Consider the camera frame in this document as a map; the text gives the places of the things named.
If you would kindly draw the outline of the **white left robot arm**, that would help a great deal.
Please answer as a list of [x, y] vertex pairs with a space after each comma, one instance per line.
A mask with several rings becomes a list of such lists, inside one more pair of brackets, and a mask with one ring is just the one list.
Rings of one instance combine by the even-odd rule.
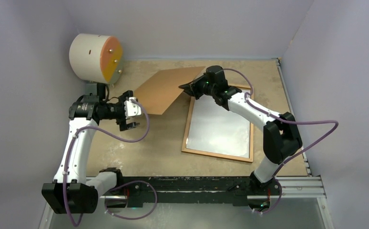
[[142, 111], [132, 90], [125, 91], [111, 103], [109, 87], [104, 83], [87, 83], [85, 93], [69, 108], [69, 135], [61, 164], [51, 183], [42, 186], [41, 193], [56, 214], [89, 214], [97, 208], [99, 198], [109, 191], [119, 195], [124, 191], [120, 169], [102, 169], [87, 180], [87, 162], [95, 132], [102, 120], [115, 120], [120, 131], [136, 128], [128, 120]]

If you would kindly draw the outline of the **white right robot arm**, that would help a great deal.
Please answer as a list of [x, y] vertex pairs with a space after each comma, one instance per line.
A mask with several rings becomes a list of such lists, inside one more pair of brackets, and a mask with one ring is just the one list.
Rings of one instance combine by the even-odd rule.
[[204, 95], [212, 97], [218, 106], [248, 120], [262, 131], [265, 156], [250, 175], [250, 188], [256, 194], [268, 189], [281, 164], [303, 146], [295, 117], [290, 112], [281, 114], [255, 102], [252, 94], [228, 83], [225, 68], [219, 65], [207, 67], [205, 73], [179, 88], [194, 99]]

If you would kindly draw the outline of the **brown backing board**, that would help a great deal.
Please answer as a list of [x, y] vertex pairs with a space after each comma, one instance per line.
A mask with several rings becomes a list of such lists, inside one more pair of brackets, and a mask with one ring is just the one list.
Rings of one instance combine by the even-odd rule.
[[148, 114], [162, 115], [182, 93], [180, 85], [197, 77], [204, 66], [160, 70], [140, 85], [134, 96]]

